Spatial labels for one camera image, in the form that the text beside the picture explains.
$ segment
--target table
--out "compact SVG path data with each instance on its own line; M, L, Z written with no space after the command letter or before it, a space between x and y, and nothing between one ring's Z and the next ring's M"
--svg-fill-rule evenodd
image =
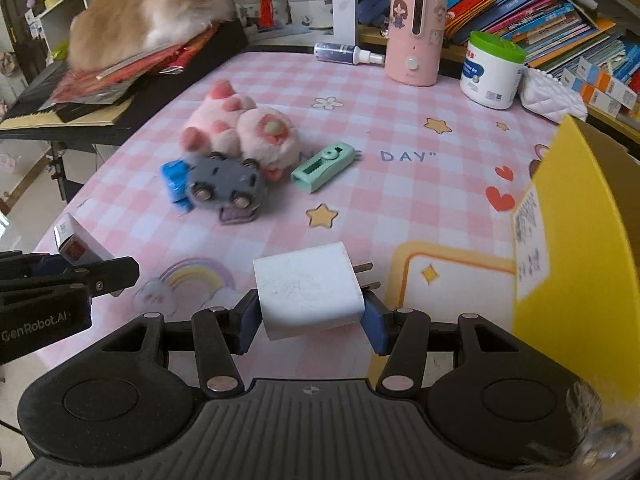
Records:
M338 140L360 150L362 160L311 195L288 180L271 186L260 217L249 224L221 226L206 210L181 214L168 201L159 167L180 155L181 126L223 77L290 116L300 130L301 160ZM158 279L174 288L178 304L166 319L189 319L203 304L231 305L254 286L254 258L338 240L354 264L374 263L362 279L382 282L378 296L388 306L448 321L473 311L509 329L509 209L555 129L517 102L505 111L484 108L450 78L413 88L375 66L321 63L308 54L241 54L140 128L66 208L114 255L135 257L141 276L119 298L95 300L90 330L39 354L47 366L59 364L148 308L141 298L171 312L166 302L153 304ZM306 210L323 203L338 212L332 228L310 228ZM37 250L55 252L51 231ZM172 358L172 369L188 375L181 359ZM356 324L276 342L261 328L236 362L248 383L255 376L363 376L373 360Z
M137 90L131 104L117 117L113 125L20 127L0 130L0 139L49 142L52 155L50 164L56 170L60 197L68 202L82 185L66 179L62 149L74 148L93 153L95 144L120 146L167 103L240 52L247 44L239 20L223 23L215 36L191 59L182 73L170 76L145 75L136 81ZM54 62L46 67L20 94L4 118L20 118L34 114L47 100L65 73L66 62L63 61Z

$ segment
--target pink checkered tablecloth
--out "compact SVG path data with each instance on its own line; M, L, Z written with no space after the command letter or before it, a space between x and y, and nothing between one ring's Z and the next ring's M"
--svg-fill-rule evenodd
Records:
M223 77L258 104L289 115L300 131L301 160L338 140L360 150L362 160L314 194L286 179L277 183L249 224L221 226L207 210L182 214L169 202L159 168L180 157L177 139L184 121L212 82ZM54 366L139 315L134 294L173 264L192 258L214 261L226 292L240 293L255 285L253 259L341 240L354 264L374 263L367 281L382 282L380 298L392 255L410 240L512 258L510 200L523 195L529 165L555 129L518 102L504 111L484 108L464 97L459 82L450 78L414 88L389 80L375 66L322 63L306 54L237 56L153 117L66 208L111 253L133 256L141 277L118 298L94 301L90 330L39 354ZM308 225L305 211L321 203L338 212L331 229ZM52 231L37 250L56 252ZM465 283L456 290L473 303L474 292L465 292ZM503 297L511 294L505 291ZM511 304L502 302L495 315L508 326L505 312ZM179 303L170 319L189 319L202 298ZM428 302L412 306L430 310ZM450 316L444 317L455 320L473 307L447 307ZM359 325L276 342L260 329L250 352L237 362L246 380L348 377L364 375L370 355Z

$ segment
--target yellow box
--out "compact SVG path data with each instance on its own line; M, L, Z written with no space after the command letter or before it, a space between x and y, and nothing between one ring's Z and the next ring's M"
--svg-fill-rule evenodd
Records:
M588 380L604 399L634 400L640 394L640 165L610 137L565 116L525 198L536 194L545 242L538 240L540 259L532 266L522 250L518 257L524 242L516 240L514 334ZM520 235L528 228L523 208L512 215L514 235L516 226ZM538 268L541 279L524 294L518 272L530 285L529 273Z

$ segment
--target pink stuffed toy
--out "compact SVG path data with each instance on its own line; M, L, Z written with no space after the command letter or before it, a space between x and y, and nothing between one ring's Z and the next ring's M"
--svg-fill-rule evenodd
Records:
M282 171L298 161L300 137L289 118L273 108L259 107L238 119L242 158L254 158L262 174L275 182Z
M300 138L289 118L273 108L256 108L253 99L236 94L226 79L214 83L184 126L180 147L187 156L220 152L253 158L271 181L298 161Z
M184 125L180 147L187 155L220 152L238 157L241 149L236 125L242 113L251 108L255 108L253 99L245 94L236 94L226 79L216 81Z

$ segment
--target small box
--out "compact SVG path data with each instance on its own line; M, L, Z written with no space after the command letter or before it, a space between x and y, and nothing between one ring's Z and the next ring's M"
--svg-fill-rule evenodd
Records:
M585 85L585 88L580 95L582 95L582 100L585 103L589 103L594 108L597 108L611 117L615 117L622 106L613 97L606 95L604 92L601 92L591 85Z
M613 78L598 66L592 65L583 57L581 57L578 62L575 75L595 86L601 92L613 97L626 108L633 108L636 104L638 96L631 88L626 86L622 81Z
M285 25L289 23L287 0L271 0L271 4L273 5L274 19L281 21ZM236 13L241 21L246 21L247 18L260 18L260 0L242 0L241 5L236 4Z
M288 0L291 23L309 28L334 26L333 0Z
M58 252L75 267L113 260L114 256L98 240L92 237L84 227L66 213L53 228ZM111 295L117 297L122 291Z
M579 94L582 94L582 90L586 83L580 79L577 75L573 74L566 68L562 70L562 74L560 75L560 82L564 86L568 86L571 90L575 90Z

